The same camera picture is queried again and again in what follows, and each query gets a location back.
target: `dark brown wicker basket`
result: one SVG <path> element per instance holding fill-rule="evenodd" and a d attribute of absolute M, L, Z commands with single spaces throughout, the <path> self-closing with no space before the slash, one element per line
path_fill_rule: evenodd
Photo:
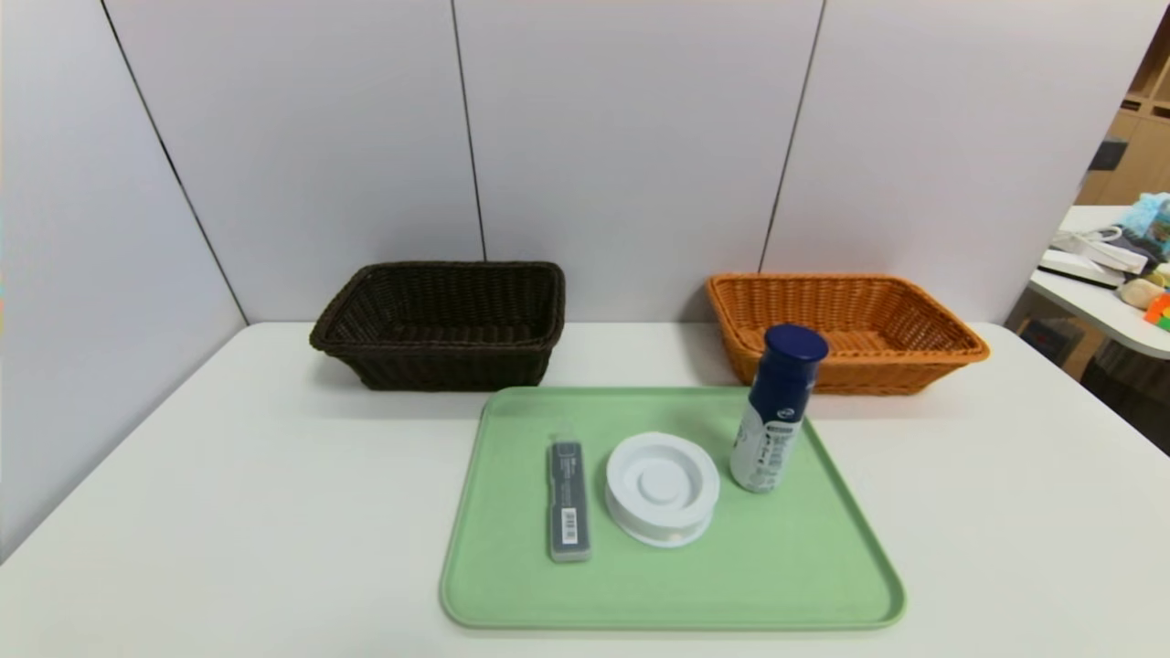
<path fill-rule="evenodd" d="M 551 262 L 388 262 L 363 267 L 309 343 L 378 391 L 535 386 L 565 324 Z"/>

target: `colorful object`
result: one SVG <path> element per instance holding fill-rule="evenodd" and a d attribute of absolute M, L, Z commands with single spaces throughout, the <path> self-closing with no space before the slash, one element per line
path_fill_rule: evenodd
<path fill-rule="evenodd" d="M 1150 303 L 1145 311 L 1145 321 L 1170 331 L 1170 294 L 1163 294 Z"/>

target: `plastic tray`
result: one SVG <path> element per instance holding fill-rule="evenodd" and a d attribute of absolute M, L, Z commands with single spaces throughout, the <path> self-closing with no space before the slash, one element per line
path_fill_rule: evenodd
<path fill-rule="evenodd" d="M 441 583 L 457 623 L 522 629 L 872 629 L 894 623 L 902 584 L 811 423 L 780 486 L 739 488 L 727 471 L 748 389 L 508 389 L 483 410 Z M 593 557 L 549 557 L 553 432 L 572 429 L 590 480 Z M 603 500 L 622 439 L 691 440 L 723 482 L 710 528 L 659 549 L 626 535 Z"/>

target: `white table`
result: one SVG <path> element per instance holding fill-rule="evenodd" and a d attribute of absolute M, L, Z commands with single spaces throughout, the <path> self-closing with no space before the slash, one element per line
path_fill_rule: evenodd
<path fill-rule="evenodd" d="M 811 407 L 906 584 L 888 629 L 462 629 L 438 583 L 487 396 L 373 393 L 309 324 L 260 324 L 0 566 L 0 656 L 1166 656 L 1170 460 L 975 328 L 991 359 L 918 396 Z M 734 379 L 714 327 L 570 324 L 545 383 Z"/>
<path fill-rule="evenodd" d="M 1066 231 L 1092 231 L 1110 226 L 1128 208 L 1129 206 L 1073 206 L 1060 227 Z M 1142 320 L 1144 314 L 1122 302 L 1113 290 L 1039 269 L 1032 273 L 1028 288 L 1083 318 L 1122 345 L 1145 356 L 1170 359 L 1170 331 Z"/>

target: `barcode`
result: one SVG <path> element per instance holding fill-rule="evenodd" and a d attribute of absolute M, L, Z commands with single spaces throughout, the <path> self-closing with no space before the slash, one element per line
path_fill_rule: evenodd
<path fill-rule="evenodd" d="M 560 543 L 577 543 L 577 508 L 560 510 Z"/>

